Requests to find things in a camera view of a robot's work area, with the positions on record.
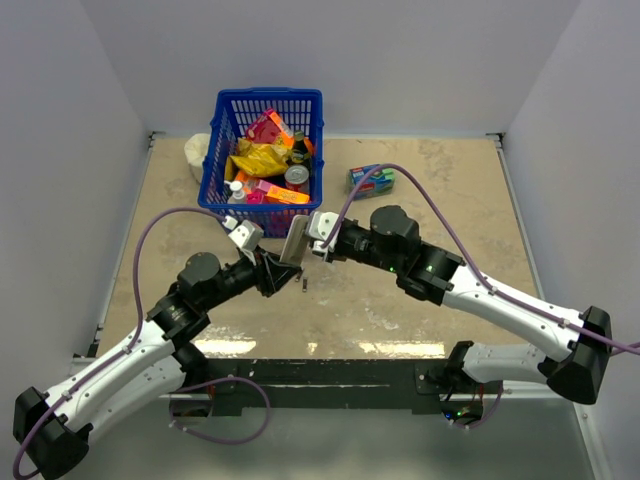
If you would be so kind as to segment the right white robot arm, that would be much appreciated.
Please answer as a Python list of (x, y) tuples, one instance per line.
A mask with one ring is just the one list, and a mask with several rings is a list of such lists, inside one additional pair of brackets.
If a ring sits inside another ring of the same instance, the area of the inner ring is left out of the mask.
[(611, 355), (606, 311), (560, 307), (484, 275), (423, 241), (418, 223), (397, 205), (375, 210), (367, 228), (316, 212), (307, 234), (313, 253), (327, 262), (353, 260), (388, 271), (410, 297), (475, 315), (521, 338), (519, 345), (457, 344), (445, 369), (452, 390), (522, 381), (545, 384), (575, 403), (596, 403)]

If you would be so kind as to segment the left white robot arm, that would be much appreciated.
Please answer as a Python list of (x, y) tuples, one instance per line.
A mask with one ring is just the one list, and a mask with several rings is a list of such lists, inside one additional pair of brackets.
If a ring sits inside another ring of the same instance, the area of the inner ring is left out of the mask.
[[(47, 391), (30, 387), (17, 397), (13, 434), (20, 448), (14, 477), (24, 476), (23, 457), (45, 479), (71, 471), (89, 451), (98, 413), (115, 416), (117, 395), (124, 394), (131, 405), (145, 404), (150, 387), (159, 395), (200, 390), (207, 380), (206, 358), (192, 340), (209, 325), (209, 311), (251, 288), (270, 297), (300, 271), (263, 249), (226, 265), (212, 253), (191, 256), (168, 293), (119, 344)], [(135, 383), (140, 390), (125, 394)]]

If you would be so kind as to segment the grey remote control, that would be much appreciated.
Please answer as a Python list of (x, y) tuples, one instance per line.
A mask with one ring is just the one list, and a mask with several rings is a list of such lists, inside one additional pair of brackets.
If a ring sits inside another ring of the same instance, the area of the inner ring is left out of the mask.
[(308, 215), (296, 215), (291, 222), (280, 261), (290, 265), (300, 265), (308, 248), (309, 237), (306, 235)]

